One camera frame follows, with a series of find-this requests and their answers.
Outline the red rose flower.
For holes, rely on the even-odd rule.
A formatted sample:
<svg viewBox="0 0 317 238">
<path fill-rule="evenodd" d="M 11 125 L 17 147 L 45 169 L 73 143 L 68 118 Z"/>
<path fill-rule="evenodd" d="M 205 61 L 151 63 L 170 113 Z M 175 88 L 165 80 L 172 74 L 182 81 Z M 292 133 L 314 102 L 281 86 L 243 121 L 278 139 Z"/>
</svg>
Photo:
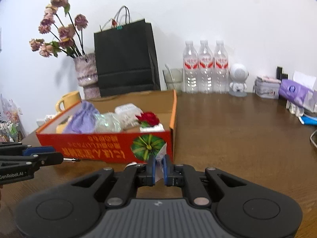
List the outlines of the red rose flower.
<svg viewBox="0 0 317 238">
<path fill-rule="evenodd" d="M 142 128 L 154 127 L 160 123 L 159 118 L 153 112 L 143 112 L 135 116 Z"/>
</svg>

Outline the translucent white plastic container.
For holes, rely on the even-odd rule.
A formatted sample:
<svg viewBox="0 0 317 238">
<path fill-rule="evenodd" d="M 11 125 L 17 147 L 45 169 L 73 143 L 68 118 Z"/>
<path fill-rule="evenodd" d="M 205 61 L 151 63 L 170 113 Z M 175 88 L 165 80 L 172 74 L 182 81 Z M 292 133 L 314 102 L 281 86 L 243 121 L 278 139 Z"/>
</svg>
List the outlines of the translucent white plastic container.
<svg viewBox="0 0 317 238">
<path fill-rule="evenodd" d="M 123 130 L 129 130 L 139 126 L 137 116 L 141 116 L 142 113 L 143 111 L 132 103 L 120 105 L 115 108 L 115 114 Z"/>
</svg>

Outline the purple ceramic vase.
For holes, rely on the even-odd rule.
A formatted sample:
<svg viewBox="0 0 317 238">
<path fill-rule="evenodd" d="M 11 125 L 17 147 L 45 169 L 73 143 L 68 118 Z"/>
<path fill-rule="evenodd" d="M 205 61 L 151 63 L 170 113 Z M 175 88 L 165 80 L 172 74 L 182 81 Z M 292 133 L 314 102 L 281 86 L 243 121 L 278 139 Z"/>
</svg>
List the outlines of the purple ceramic vase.
<svg viewBox="0 0 317 238">
<path fill-rule="evenodd" d="M 83 88 L 85 99 L 100 98 L 95 53 L 74 58 L 78 85 Z"/>
</svg>

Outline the water bottle middle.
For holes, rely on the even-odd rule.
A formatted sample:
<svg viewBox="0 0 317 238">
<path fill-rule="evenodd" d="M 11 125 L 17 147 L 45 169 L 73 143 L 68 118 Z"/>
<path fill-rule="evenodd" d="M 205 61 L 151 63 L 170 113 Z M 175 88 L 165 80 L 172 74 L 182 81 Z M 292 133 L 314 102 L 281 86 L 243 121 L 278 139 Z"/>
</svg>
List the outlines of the water bottle middle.
<svg viewBox="0 0 317 238">
<path fill-rule="evenodd" d="M 198 52 L 199 61 L 199 90 L 202 93 L 212 92 L 212 71 L 214 58 L 211 52 L 208 41 L 201 40 L 201 46 Z"/>
</svg>

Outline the iridescent plastic bag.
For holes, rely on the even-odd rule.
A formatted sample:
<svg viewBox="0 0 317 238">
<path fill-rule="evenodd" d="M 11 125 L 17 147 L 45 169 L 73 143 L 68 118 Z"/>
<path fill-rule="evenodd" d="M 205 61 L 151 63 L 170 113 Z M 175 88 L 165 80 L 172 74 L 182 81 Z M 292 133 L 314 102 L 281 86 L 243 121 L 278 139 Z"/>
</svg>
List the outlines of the iridescent plastic bag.
<svg viewBox="0 0 317 238">
<path fill-rule="evenodd" d="M 119 133 L 122 131 L 121 123 L 115 113 L 95 114 L 96 133 Z"/>
</svg>

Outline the purple drawstring pouch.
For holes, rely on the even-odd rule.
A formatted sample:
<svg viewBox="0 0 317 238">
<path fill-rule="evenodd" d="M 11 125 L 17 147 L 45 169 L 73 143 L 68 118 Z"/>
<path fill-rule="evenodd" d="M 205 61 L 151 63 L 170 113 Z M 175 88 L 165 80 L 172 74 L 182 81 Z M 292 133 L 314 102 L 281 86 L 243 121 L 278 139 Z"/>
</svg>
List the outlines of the purple drawstring pouch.
<svg viewBox="0 0 317 238">
<path fill-rule="evenodd" d="M 100 112 L 87 101 L 82 101 L 80 109 L 72 116 L 62 134 L 89 134 L 95 130 L 96 115 Z"/>
</svg>

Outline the white tissue ball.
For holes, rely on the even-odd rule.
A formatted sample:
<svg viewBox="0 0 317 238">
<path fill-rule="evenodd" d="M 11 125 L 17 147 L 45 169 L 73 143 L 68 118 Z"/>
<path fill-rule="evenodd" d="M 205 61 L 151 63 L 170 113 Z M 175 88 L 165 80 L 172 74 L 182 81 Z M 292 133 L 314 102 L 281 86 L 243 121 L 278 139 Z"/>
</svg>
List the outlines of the white tissue ball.
<svg viewBox="0 0 317 238">
<path fill-rule="evenodd" d="M 140 127 L 140 132 L 163 132 L 164 127 L 161 123 L 150 127 Z"/>
</svg>

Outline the yellow white plush toy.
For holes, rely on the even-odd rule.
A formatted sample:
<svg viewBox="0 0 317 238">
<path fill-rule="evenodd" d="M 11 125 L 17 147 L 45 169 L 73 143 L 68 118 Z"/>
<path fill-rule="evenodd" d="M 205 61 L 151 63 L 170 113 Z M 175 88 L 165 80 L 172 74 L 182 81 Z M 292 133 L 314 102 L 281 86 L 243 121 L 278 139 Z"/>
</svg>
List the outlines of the yellow white plush toy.
<svg viewBox="0 0 317 238">
<path fill-rule="evenodd" d="M 60 123 L 59 125 L 57 125 L 56 129 L 55 129 L 55 132 L 57 134 L 61 134 L 64 129 L 66 128 L 66 126 L 68 125 L 68 122 L 71 121 L 71 117 L 68 117 L 66 120 L 64 120 L 62 123 Z"/>
</svg>

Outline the red orange cardboard box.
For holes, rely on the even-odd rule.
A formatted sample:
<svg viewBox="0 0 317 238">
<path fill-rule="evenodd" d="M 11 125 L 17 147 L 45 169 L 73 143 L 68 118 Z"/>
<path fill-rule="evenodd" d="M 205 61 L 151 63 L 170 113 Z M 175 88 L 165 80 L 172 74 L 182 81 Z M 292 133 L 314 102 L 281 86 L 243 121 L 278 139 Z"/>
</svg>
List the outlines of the red orange cardboard box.
<svg viewBox="0 0 317 238">
<path fill-rule="evenodd" d="M 156 114 L 164 127 L 160 132 L 140 132 L 139 128 L 120 133 L 58 134 L 60 123 L 81 108 L 78 102 L 36 130 L 43 146 L 52 146 L 64 157 L 100 160 L 107 163 L 145 162 L 157 155 L 162 147 L 174 157 L 177 93 L 170 91 L 143 91 L 91 99 L 100 113 L 113 112 L 117 106 L 132 103 L 145 112 Z"/>
</svg>

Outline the water bottle right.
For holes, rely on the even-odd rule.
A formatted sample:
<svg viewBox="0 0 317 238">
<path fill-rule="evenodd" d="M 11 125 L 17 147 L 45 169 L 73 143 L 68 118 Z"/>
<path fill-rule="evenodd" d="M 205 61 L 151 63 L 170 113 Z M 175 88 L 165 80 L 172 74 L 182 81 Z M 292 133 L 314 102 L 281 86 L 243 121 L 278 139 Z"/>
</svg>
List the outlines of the water bottle right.
<svg viewBox="0 0 317 238">
<path fill-rule="evenodd" d="M 215 91 L 218 93 L 229 92 L 228 53 L 222 40 L 216 41 L 214 51 L 215 63 Z"/>
</svg>

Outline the black paper shopping bag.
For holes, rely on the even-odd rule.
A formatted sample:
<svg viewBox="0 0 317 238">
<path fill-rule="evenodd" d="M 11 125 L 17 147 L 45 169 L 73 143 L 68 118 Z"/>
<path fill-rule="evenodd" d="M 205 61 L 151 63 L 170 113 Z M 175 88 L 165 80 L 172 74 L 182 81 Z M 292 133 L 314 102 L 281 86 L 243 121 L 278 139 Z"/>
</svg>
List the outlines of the black paper shopping bag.
<svg viewBox="0 0 317 238">
<path fill-rule="evenodd" d="M 94 34 L 98 87 L 102 97 L 160 90 L 159 66 L 151 23 L 131 22 L 122 6 Z"/>
</svg>

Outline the small clear plastic packet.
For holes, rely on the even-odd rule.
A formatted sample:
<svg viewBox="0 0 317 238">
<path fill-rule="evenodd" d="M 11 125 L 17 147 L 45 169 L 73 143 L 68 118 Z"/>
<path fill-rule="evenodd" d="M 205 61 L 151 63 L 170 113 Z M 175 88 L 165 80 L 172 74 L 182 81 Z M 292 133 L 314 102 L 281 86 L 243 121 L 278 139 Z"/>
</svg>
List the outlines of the small clear plastic packet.
<svg viewBox="0 0 317 238">
<path fill-rule="evenodd" d="M 161 180 L 164 176 L 163 173 L 163 159 L 167 154 L 167 144 L 165 143 L 155 156 L 155 183 Z"/>
</svg>

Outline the crumpled white paper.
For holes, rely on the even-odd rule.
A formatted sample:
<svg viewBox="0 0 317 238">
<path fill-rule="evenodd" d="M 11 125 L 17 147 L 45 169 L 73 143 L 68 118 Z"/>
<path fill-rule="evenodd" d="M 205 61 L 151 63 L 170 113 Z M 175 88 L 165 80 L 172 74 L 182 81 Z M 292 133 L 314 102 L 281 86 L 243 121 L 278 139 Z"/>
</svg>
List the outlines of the crumpled white paper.
<svg viewBox="0 0 317 238">
<path fill-rule="evenodd" d="M 56 117 L 56 114 L 47 114 L 44 118 L 45 122 L 50 121 L 51 119 L 54 119 Z"/>
</svg>

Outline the dried pink roses bouquet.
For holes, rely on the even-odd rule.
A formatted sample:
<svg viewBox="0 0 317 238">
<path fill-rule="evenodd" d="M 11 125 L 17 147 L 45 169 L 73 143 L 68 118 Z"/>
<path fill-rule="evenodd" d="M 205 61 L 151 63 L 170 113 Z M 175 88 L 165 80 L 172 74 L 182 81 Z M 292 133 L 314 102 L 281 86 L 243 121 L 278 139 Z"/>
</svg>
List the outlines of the dried pink roses bouquet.
<svg viewBox="0 0 317 238">
<path fill-rule="evenodd" d="M 83 30 L 88 26 L 83 14 L 75 18 L 70 15 L 69 0 L 51 0 L 45 7 L 44 15 L 38 26 L 41 35 L 51 34 L 52 41 L 31 39 L 31 51 L 38 52 L 42 57 L 58 57 L 59 53 L 75 59 L 86 56 L 83 44 Z"/>
</svg>

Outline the small grey tin box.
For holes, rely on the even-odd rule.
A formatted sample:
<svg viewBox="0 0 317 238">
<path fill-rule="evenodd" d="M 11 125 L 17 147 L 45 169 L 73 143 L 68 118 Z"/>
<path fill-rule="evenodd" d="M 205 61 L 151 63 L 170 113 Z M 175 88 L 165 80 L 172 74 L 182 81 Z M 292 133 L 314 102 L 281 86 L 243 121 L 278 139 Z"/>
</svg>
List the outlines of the small grey tin box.
<svg viewBox="0 0 317 238">
<path fill-rule="evenodd" d="M 257 77 L 253 86 L 253 93 L 261 98 L 279 99 L 281 80 L 271 77 Z"/>
</svg>

